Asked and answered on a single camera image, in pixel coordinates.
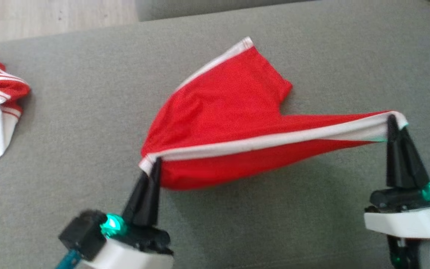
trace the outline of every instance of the wooden floor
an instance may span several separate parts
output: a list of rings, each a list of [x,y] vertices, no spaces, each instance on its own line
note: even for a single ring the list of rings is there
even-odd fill
[[[135,0],[0,0],[0,41],[137,22]]]

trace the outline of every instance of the gray fabric surface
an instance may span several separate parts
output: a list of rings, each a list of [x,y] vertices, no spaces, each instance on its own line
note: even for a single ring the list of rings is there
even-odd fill
[[[139,21],[151,21],[306,0],[135,0]]]
[[[53,268],[79,211],[121,211],[145,133],[193,71],[251,36],[294,84],[285,114],[396,109],[430,173],[430,4],[314,1],[0,43],[32,94],[0,159],[0,269]],[[200,191],[163,191],[176,269],[389,268],[365,230],[382,144]]]

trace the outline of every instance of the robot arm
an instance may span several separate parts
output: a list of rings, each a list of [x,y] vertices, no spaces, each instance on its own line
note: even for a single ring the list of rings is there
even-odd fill
[[[406,128],[388,119],[387,186],[365,210],[368,230],[387,235],[396,269],[430,269],[430,180]],[[94,269],[171,269],[167,232],[155,228],[159,211],[158,159],[142,173],[121,216],[84,211],[59,235],[69,250],[57,269],[82,261]]]
[[[396,269],[430,269],[430,180],[406,128],[388,118],[387,182],[374,191],[364,219],[387,235]]]
[[[121,216],[87,210],[59,235],[69,250],[56,269],[79,261],[94,269],[171,269],[170,237],[155,228],[159,212],[161,160],[150,176],[142,172]]]

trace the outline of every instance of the gray couch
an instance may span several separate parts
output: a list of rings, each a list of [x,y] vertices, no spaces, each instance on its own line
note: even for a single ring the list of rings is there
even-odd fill
[[[135,4],[143,22],[301,1],[306,0],[135,0]]]
[[[294,84],[285,114],[396,109],[430,173],[430,4],[311,1],[0,43],[32,88],[0,159],[0,269],[53,268],[82,209],[119,213],[155,114],[193,71],[250,36]],[[199,191],[163,191],[176,269],[390,268],[365,230],[382,144]]]

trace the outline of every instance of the blue cable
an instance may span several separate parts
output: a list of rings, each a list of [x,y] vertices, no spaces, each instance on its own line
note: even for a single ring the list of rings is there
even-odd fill
[[[74,269],[77,266],[77,264],[79,264],[80,261],[81,261],[81,256],[79,256],[77,251],[71,249],[63,257],[63,259],[58,264],[56,269]]]

